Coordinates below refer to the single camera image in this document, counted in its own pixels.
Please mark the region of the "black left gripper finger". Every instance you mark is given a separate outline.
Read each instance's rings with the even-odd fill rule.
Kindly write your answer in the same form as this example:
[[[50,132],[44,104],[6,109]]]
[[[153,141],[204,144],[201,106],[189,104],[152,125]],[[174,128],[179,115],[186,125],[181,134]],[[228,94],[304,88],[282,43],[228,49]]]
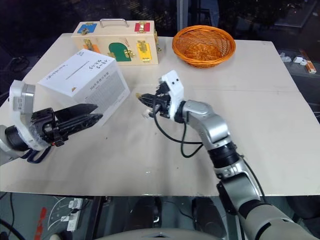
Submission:
[[[71,118],[67,121],[59,123],[58,133],[63,137],[73,135],[77,132],[80,132],[82,130],[92,127],[102,117],[103,117],[103,114],[91,113],[91,114],[84,114],[84,115]]]
[[[97,109],[96,104],[80,103],[54,112],[55,120],[58,123],[67,123],[75,121],[99,121],[99,116],[92,114]]]

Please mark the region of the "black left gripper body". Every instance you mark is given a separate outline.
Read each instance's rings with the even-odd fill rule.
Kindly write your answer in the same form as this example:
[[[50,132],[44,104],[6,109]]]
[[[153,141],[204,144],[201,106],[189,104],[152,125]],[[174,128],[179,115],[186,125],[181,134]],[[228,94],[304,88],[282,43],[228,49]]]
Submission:
[[[32,113],[29,130],[38,148],[59,147],[69,139],[69,123],[67,108],[54,111],[49,107]]]

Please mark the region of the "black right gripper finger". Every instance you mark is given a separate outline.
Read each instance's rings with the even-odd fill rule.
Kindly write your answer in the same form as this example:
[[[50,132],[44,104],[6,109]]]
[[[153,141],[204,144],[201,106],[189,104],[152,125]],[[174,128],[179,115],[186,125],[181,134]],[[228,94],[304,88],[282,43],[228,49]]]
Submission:
[[[161,104],[159,103],[158,99],[154,99],[154,98],[141,98],[140,102],[147,106],[148,108],[159,108],[161,106]]]
[[[155,99],[157,99],[158,96],[155,94],[150,94],[150,93],[143,93],[143,94],[139,94],[138,95],[138,99],[140,101],[153,101]]]

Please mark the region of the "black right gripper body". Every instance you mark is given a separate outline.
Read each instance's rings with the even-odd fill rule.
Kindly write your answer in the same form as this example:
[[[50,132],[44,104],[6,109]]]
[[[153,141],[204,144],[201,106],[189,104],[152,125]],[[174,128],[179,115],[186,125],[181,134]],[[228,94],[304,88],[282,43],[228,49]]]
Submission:
[[[160,115],[164,118],[170,118],[170,106],[171,106],[171,97],[169,95],[169,87],[167,83],[161,83],[159,88],[156,90],[155,95],[157,95],[157,100],[160,103],[159,108],[152,108],[149,116],[155,118],[156,114],[159,112]]]

